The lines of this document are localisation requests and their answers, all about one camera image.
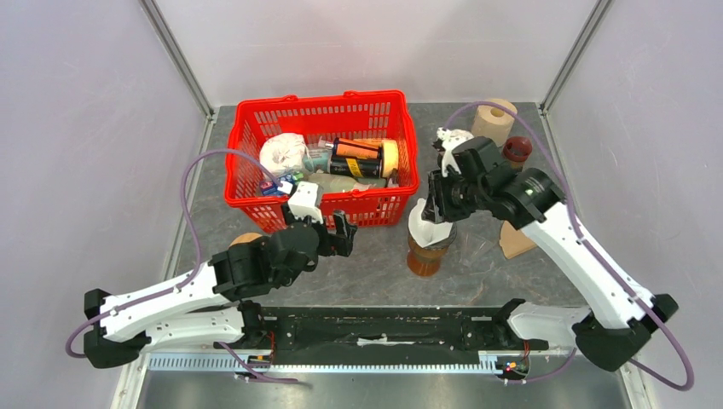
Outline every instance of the white wall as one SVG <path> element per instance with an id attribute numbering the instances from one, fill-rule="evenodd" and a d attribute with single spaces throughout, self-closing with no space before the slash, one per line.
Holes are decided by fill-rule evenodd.
<path id="1" fill-rule="evenodd" d="M 540 101 L 594 0 L 158 0 L 212 105 L 347 89 Z"/>
<path id="2" fill-rule="evenodd" d="M 204 121 L 137 2 L 0 10 L 0 406 L 108 407 L 63 344 L 87 290 L 162 277 Z"/>
<path id="3" fill-rule="evenodd" d="M 552 108 L 583 220 L 637 280 L 669 292 L 696 368 L 662 408 L 720 407 L 723 337 L 723 3 L 615 2 Z M 645 362 L 683 382 L 662 334 Z"/>

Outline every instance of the clear bottle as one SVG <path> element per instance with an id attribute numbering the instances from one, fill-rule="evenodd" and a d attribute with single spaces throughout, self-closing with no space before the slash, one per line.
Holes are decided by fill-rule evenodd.
<path id="1" fill-rule="evenodd" d="M 344 193 L 369 189 L 369 185 L 361 184 L 353 177 L 329 175 L 328 173 L 312 173 L 306 180 L 319 185 L 324 193 Z"/>

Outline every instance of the red basket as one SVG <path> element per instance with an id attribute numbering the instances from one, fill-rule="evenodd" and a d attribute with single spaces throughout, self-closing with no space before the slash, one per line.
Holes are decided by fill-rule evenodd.
<path id="1" fill-rule="evenodd" d="M 340 96 L 243 101 L 228 147 L 258 157 L 266 140 L 282 132 L 304 136 L 307 144 L 319 139 L 393 139 L 399 146 L 399 187 L 364 192 L 327 193 L 321 212 L 333 227 L 334 210 L 346 212 L 360 227 L 391 226 L 399 222 L 410 196 L 417 192 L 417 137 L 404 94 L 397 90 L 356 92 Z M 258 197 L 261 170 L 235 155 L 226 157 L 226 202 L 243 210 L 266 233 L 286 226 L 281 204 L 288 198 Z"/>

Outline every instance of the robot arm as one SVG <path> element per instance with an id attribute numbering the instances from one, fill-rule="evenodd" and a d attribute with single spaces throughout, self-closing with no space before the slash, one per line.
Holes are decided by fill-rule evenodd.
<path id="1" fill-rule="evenodd" d="M 477 210 L 489 210 L 540 246 L 589 304 L 589 308 L 555 308 L 513 300 L 514 309 L 503 309 L 511 311 L 504 321 L 514 336 L 543 339 L 558 346 L 576 345 L 590 361 L 608 371 L 636 354 L 657 327 L 578 243 L 564 195 L 549 176 L 534 168 L 515 172 L 487 138 L 443 139 L 436 144 L 441 148 L 442 168 L 430 172 L 428 199 L 420 200 L 414 208 L 413 214 L 419 217 L 410 217 L 409 230 L 414 238 L 433 244 L 446 237 L 444 232 L 452 222 L 464 220 Z M 663 321 L 677 311 L 671 296 L 653 296 L 577 222 L 586 239 Z"/>
<path id="2" fill-rule="evenodd" d="M 265 334 L 257 330 L 261 327 L 257 304 L 244 299 L 291 285 L 301 272 L 314 271 L 319 256 L 348 256 L 352 251 L 356 226 L 346 221 L 343 212 L 335 211 L 336 232 L 329 233 L 318 208 L 320 201 L 317 185 L 300 182 L 282 206 L 287 228 L 214 255 L 182 289 L 178 284 L 189 274 L 128 294 L 88 291 L 84 300 L 88 319 L 110 312 L 84 334 L 84 352 L 90 363 L 97 368 L 120 366 L 140 353 L 180 345 L 245 340 L 258 344 Z M 167 288 L 175 290 L 115 310 Z M 241 303 L 223 308 L 232 302 Z"/>

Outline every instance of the wooden piece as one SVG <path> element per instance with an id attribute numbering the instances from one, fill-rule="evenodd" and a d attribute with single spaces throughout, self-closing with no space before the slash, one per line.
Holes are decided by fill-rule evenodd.
<path id="1" fill-rule="evenodd" d="M 258 239 L 261 237 L 261 234 L 259 233 L 243 233 L 241 236 L 234 239 L 234 241 L 231 242 L 228 247 L 231 247 L 232 245 L 237 245 L 239 243 L 248 243 L 250 241 L 253 241 L 255 239 Z"/>
<path id="2" fill-rule="evenodd" d="M 519 256 L 525 251 L 537 247 L 534 241 L 530 240 L 524 233 L 515 228 L 509 222 L 502 223 L 500 230 L 500 247 L 507 260 Z"/>

